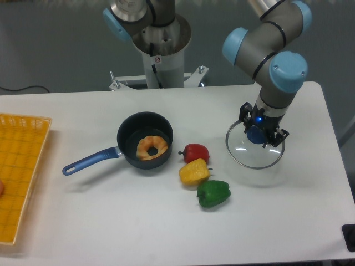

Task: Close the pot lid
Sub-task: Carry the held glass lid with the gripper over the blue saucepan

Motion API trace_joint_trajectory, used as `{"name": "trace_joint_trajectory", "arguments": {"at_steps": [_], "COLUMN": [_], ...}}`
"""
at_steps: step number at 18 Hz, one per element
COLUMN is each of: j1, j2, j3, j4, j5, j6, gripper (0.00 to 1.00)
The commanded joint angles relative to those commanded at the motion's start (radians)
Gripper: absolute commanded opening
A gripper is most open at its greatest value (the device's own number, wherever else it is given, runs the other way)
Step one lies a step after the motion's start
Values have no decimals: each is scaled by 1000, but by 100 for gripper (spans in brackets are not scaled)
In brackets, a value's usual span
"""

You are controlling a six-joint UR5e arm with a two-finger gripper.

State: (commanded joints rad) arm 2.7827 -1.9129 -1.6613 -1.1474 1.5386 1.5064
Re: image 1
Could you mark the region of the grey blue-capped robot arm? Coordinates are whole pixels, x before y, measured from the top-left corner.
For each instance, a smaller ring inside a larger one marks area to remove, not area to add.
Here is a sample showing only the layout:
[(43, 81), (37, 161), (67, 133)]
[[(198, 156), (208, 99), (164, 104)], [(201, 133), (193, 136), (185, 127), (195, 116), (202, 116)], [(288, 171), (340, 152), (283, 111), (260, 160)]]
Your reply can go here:
[[(280, 121), (308, 73), (305, 59), (285, 47), (308, 29), (312, 13), (301, 1), (250, 5), (261, 24), (253, 31), (234, 29), (222, 53), (261, 87), (256, 103), (245, 103), (239, 113), (249, 140), (278, 146), (288, 136)], [(141, 53), (148, 88), (184, 85), (184, 51), (191, 27), (176, 13), (174, 1), (112, 1), (103, 18), (118, 39), (132, 40)]]

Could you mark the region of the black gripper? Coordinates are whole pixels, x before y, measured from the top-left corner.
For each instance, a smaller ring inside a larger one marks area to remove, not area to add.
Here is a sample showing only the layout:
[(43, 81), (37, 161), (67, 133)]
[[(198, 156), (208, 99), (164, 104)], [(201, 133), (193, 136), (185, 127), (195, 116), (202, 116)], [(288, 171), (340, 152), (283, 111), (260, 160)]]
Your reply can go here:
[(262, 147), (267, 145), (277, 147), (289, 136), (287, 130), (279, 128), (282, 118), (283, 115), (269, 116), (264, 108), (253, 107), (248, 102), (240, 107), (239, 121), (245, 128), (244, 133), (256, 131), (256, 128), (259, 128), (260, 132), (263, 131), (265, 141)]

